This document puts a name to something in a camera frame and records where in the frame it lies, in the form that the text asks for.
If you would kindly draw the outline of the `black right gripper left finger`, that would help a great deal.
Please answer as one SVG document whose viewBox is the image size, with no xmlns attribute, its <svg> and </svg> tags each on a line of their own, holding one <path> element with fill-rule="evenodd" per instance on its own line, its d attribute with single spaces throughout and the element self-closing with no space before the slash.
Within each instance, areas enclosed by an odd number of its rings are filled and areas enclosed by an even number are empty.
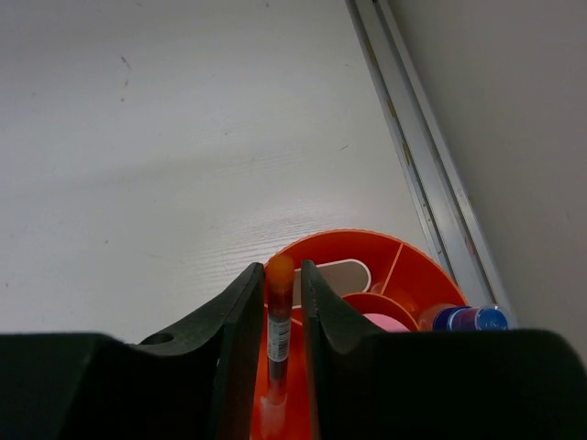
<svg viewBox="0 0 587 440">
<path fill-rule="evenodd" d="M 181 320 L 126 344 L 97 333 L 1 338 L 4 439 L 246 439 L 263 328 L 249 265 Z"/>
</svg>

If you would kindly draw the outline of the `blue spray bottle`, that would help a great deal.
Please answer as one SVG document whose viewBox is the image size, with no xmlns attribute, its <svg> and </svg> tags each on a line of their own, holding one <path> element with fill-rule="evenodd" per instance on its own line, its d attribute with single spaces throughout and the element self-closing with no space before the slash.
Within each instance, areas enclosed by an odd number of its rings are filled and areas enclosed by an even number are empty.
<svg viewBox="0 0 587 440">
<path fill-rule="evenodd" d="M 507 315 L 494 304 L 480 307 L 440 303 L 424 310 L 416 319 L 420 331 L 501 331 L 509 330 Z"/>
</svg>

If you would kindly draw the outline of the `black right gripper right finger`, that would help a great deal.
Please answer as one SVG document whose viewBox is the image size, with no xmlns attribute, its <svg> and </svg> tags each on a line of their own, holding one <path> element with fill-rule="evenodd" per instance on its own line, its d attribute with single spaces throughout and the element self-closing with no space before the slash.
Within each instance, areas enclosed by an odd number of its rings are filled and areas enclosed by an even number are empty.
<svg viewBox="0 0 587 440">
<path fill-rule="evenodd" d="M 583 439 L 586 372 L 543 330 L 390 333 L 301 268 L 315 439 Z"/>
</svg>

